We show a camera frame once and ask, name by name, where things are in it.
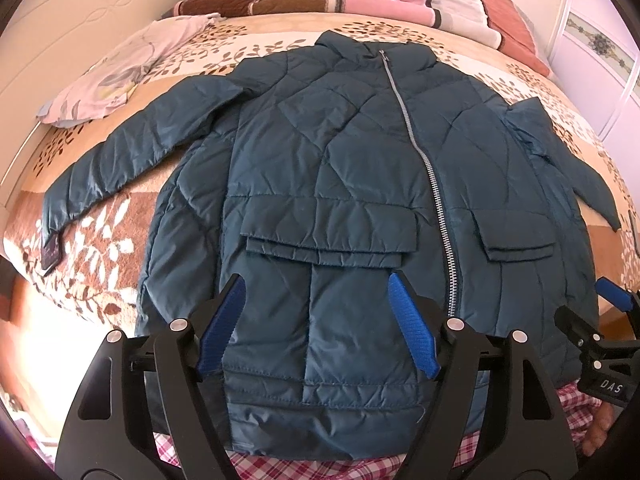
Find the blue gripper pad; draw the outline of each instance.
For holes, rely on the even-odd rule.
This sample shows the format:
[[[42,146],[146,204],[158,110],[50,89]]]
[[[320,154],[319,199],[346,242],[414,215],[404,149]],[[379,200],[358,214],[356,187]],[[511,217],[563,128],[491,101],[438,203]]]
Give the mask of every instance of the blue gripper pad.
[[[200,358],[196,366],[200,374],[220,369],[222,355],[238,324],[245,301],[246,283],[238,276],[200,339]]]
[[[414,301],[396,273],[389,276],[387,285],[389,303],[400,325],[415,366],[428,378],[434,379],[440,373],[436,359],[436,340],[422,320]]]
[[[598,296],[609,301],[616,309],[622,312],[631,312],[634,304],[629,294],[624,288],[613,283],[609,278],[599,278],[596,280],[596,292]]]

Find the wardrobe door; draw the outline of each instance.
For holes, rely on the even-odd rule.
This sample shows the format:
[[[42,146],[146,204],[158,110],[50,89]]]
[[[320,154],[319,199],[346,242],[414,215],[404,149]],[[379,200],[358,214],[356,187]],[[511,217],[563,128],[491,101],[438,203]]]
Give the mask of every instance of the wardrobe door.
[[[571,12],[587,19],[635,59],[638,46],[611,0],[570,0]]]
[[[552,68],[562,91],[599,135],[622,97],[625,86],[621,79],[567,32],[558,39]]]
[[[626,101],[604,139],[604,147],[615,161],[635,205],[640,205],[640,85]]]

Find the human hand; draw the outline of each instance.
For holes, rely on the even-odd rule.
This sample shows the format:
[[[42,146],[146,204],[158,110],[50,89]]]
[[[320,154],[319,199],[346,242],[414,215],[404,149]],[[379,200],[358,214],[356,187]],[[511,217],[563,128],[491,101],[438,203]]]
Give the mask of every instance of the human hand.
[[[607,432],[613,426],[614,417],[613,406],[608,402],[603,402],[593,413],[593,422],[582,441],[582,452],[585,456],[593,455],[604,444]]]

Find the metal bolt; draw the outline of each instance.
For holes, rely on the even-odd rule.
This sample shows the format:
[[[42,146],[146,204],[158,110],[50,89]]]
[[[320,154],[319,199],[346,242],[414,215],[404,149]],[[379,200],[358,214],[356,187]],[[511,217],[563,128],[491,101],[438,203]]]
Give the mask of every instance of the metal bolt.
[[[169,325],[169,328],[174,332],[181,332],[182,330],[187,328],[188,324],[189,322],[186,319],[179,317],[178,319],[174,319],[171,322],[171,324]]]
[[[120,330],[111,330],[111,332],[107,334],[107,341],[109,343],[117,343],[120,339],[122,339],[122,332]]]
[[[447,326],[452,330],[462,330],[465,327],[465,322],[457,317],[447,319]]]
[[[525,334],[522,330],[516,330],[513,333],[513,338],[518,342],[518,343],[526,343],[527,339],[529,339],[527,337],[527,334]]]

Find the red plaid fabric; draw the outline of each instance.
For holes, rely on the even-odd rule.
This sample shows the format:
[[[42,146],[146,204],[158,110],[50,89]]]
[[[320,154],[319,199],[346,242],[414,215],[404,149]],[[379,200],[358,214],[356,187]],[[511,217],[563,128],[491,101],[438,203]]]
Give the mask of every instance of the red plaid fabric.
[[[27,441],[27,444],[34,452],[42,459],[42,461],[47,464],[50,468],[54,468],[54,460],[52,457],[45,451],[45,447],[42,443],[33,436],[31,433],[31,428],[27,424],[27,422],[23,418],[14,419],[14,424]]]
[[[593,421],[594,410],[602,401],[578,391],[576,383],[560,388],[558,397],[574,444],[578,446]],[[474,457],[479,435],[480,432],[476,431],[462,440],[454,466],[467,463]],[[156,434],[156,446],[162,460],[179,465],[170,436]],[[311,462],[227,453],[242,480],[391,480],[404,460],[404,455],[396,455],[371,460]]]

